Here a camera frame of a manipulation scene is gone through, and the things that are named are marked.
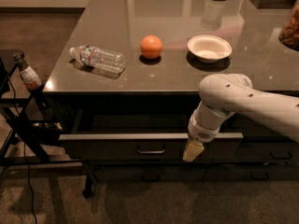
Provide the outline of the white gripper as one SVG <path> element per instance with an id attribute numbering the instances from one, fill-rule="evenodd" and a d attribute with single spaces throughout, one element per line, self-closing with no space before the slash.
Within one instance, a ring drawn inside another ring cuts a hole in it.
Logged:
<path id="1" fill-rule="evenodd" d="M 221 119 L 216 116 L 193 113 L 188 124 L 191 139 L 187 141 L 182 159 L 193 162 L 204 151 L 203 143 L 212 141 L 219 132 L 220 126 Z"/>

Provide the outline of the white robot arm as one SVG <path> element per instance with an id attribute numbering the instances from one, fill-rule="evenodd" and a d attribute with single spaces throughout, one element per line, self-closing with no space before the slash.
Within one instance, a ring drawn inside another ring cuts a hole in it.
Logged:
<path id="1" fill-rule="evenodd" d="M 192 162 L 204 151 L 228 118 L 238 113 L 299 142 L 299 98 L 257 91 L 242 74 L 214 74 L 198 87 L 200 103 L 189 124 L 183 160 Z"/>

